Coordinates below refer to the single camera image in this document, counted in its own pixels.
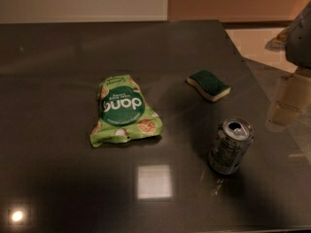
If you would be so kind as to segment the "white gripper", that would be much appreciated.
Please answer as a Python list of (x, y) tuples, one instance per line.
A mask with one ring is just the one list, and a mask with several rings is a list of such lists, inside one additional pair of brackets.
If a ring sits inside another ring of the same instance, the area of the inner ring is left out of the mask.
[(311, 70), (298, 67), (292, 74), (282, 76), (276, 101), (268, 110), (268, 120), (288, 126), (311, 103)]

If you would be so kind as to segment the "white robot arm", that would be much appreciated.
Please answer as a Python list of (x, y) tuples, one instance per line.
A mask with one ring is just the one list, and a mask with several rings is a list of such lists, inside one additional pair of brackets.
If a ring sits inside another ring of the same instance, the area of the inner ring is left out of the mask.
[(277, 83), (268, 111), (271, 123), (291, 124), (311, 103), (311, 2), (299, 13), (286, 31), (286, 59), (295, 71)]

